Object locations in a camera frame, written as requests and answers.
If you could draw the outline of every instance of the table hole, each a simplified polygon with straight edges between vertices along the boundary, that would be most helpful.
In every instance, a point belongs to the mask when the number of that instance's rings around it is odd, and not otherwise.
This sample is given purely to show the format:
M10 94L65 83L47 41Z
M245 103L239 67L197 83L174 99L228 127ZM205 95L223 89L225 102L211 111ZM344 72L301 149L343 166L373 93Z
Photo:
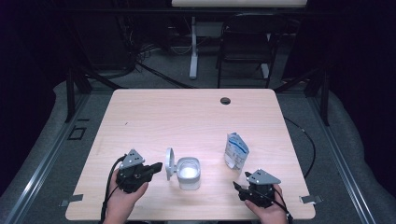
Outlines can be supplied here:
M228 97L223 97L223 98L220 99L220 102L221 102L222 105L229 105L231 100Z

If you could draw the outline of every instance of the person's right hand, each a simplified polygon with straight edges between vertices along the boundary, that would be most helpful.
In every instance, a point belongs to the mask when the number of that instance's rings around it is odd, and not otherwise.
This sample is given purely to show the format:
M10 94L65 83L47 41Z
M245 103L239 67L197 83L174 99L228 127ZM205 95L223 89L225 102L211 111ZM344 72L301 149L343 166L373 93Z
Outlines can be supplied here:
M282 195L282 189L279 185L274 185L274 188ZM275 192L275 200L283 204L281 196ZM245 205L260 218L262 224L287 224L285 211L277 204L273 204L267 208L259 207L249 200L245 200Z

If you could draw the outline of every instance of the chair seat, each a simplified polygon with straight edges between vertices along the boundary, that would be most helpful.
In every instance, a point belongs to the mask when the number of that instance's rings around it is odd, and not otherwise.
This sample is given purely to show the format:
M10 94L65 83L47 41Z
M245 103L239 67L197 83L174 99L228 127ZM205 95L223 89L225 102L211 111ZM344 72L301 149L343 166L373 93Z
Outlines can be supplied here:
M223 61L241 63L269 63L272 59L266 35L231 34L225 38Z

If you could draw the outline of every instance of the hand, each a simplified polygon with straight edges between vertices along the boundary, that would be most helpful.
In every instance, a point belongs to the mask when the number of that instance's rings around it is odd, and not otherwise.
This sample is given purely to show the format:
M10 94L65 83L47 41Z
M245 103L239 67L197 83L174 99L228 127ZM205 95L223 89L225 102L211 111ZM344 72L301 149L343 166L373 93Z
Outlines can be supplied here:
M274 185L274 188L282 195L282 189L279 185ZM280 195L275 192L275 200L284 206L285 204L283 204ZM285 211L275 203L267 208L263 208L249 200L245 200L245 205L260 218L262 224L288 223Z
M111 182L108 192L111 193L113 189L117 188L111 195L107 202L107 211L104 224L123 224L132 210L134 210L134 204L139 200L149 187L149 183L144 183L136 192L125 193L117 187L116 179L119 170L115 170L113 176L111 176Z

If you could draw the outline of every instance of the person's left hand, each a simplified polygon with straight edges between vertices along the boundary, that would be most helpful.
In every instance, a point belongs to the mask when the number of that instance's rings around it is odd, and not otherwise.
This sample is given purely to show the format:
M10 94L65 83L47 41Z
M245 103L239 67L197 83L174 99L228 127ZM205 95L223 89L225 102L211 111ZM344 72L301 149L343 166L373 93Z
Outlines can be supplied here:
M149 183L144 183L136 192L125 193L117 187L116 179L119 170L115 170L113 176L111 176L111 182L108 192L111 193L113 189L117 188L111 195L107 202L107 211L104 224L123 224L132 210L134 210L134 204L139 200L149 187Z

